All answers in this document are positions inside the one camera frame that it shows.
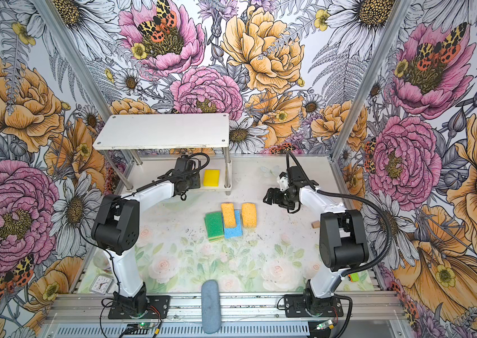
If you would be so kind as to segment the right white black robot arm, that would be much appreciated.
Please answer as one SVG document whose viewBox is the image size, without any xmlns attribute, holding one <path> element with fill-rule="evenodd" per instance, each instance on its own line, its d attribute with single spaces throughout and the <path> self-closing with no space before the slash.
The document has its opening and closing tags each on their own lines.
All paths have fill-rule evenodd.
<svg viewBox="0 0 477 338">
<path fill-rule="evenodd" d="M 279 175 L 278 187 L 267 190 L 263 202 L 276 204 L 296 214 L 304 206 L 320 216 L 319 252 L 324 264 L 306 283 L 302 297 L 285 296 L 286 316 L 319 317 L 342 315 L 336 290 L 352 269 L 369 260 L 363 218 L 356 209 L 336 199 L 352 195 L 325 192 L 310 180 L 300 166 L 291 166 Z"/>
</svg>

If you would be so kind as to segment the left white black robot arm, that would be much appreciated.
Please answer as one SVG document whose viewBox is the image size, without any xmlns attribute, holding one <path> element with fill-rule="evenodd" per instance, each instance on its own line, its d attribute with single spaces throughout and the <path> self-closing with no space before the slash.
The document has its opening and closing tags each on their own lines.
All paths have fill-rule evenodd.
<svg viewBox="0 0 477 338">
<path fill-rule="evenodd" d="M 112 307 L 117 314 L 140 318 L 149 307 L 134 251 L 141 232 L 141 214 L 173 197 L 186 200 L 189 190 L 200 188 L 200 171 L 209 163 L 210 157 L 204 153 L 182 155 L 172 169 L 151 183 L 129 194 L 103 197 L 91 238 L 110 260 L 117 283 Z"/>
</svg>

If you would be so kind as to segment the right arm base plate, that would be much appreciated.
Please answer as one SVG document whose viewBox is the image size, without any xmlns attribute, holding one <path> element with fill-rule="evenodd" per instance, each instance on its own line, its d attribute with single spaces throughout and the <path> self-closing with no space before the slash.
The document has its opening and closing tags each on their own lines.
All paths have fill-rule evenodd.
<svg viewBox="0 0 477 338">
<path fill-rule="evenodd" d="M 337 297 L 319 299 L 307 294 L 285 294 L 283 310 L 287 318 L 343 317 L 343 307 Z"/>
</svg>

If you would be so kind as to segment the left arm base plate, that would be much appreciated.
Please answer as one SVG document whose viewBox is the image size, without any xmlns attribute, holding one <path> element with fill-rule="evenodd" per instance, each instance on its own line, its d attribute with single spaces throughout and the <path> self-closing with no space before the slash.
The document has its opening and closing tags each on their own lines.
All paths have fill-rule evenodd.
<svg viewBox="0 0 477 338">
<path fill-rule="evenodd" d="M 114 296 L 109 314 L 110 320 L 126 319 L 166 319 L 169 311 L 171 297 L 144 296 L 123 297 Z"/>
</svg>

